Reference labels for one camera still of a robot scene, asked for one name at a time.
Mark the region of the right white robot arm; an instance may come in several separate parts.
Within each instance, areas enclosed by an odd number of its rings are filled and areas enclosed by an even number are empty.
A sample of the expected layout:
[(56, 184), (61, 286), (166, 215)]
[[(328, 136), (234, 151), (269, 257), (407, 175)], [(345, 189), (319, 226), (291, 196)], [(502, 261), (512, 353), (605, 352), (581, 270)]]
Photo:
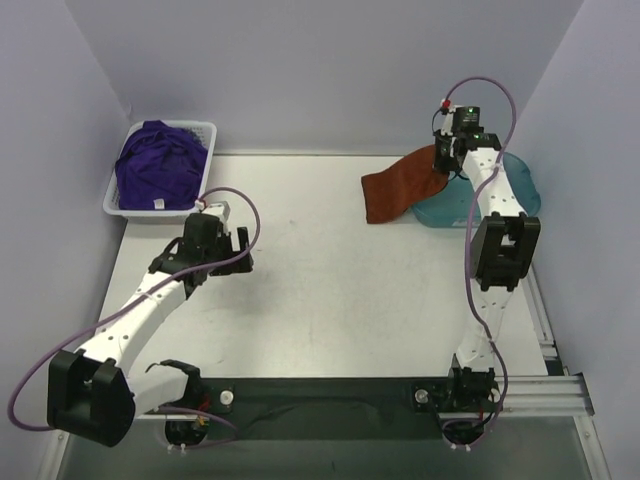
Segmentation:
[(532, 263), (541, 225), (518, 201), (503, 165), (501, 143), (480, 126), (480, 108), (458, 106), (445, 99), (437, 113), (442, 126), (434, 131), (434, 169), (460, 174), (472, 188), (467, 219), (465, 289), (471, 318), (454, 354), (448, 397), (462, 409), (492, 399), (497, 391), (495, 344), (506, 308)]

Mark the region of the brown towel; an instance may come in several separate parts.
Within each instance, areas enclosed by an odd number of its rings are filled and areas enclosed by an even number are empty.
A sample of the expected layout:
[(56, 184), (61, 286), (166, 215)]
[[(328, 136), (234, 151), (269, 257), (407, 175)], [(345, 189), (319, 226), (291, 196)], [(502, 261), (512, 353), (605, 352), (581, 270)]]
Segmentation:
[(392, 222), (412, 205), (445, 189), (448, 175), (434, 170), (436, 148), (422, 147), (388, 168), (361, 177), (368, 224)]

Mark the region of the purple cloth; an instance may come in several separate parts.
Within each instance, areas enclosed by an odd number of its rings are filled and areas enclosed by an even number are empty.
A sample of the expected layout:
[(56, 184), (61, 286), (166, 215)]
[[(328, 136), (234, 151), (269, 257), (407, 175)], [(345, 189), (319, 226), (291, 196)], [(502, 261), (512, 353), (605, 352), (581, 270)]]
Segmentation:
[(198, 197), (208, 149), (190, 130), (145, 121), (114, 171), (122, 210), (188, 210)]

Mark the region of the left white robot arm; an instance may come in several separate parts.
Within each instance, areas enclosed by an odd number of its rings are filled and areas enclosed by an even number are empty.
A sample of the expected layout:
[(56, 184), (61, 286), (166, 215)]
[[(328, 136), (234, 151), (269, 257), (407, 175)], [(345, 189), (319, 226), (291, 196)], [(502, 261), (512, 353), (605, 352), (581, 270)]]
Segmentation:
[(211, 276), (249, 273), (245, 227), (232, 246), (229, 207), (215, 203), (190, 214), (183, 233), (150, 264), (124, 313), (76, 351), (57, 352), (48, 367), (50, 427), (113, 447), (133, 421), (157, 408), (198, 410), (210, 396), (197, 367), (163, 360), (133, 376), (131, 367), (164, 321)]

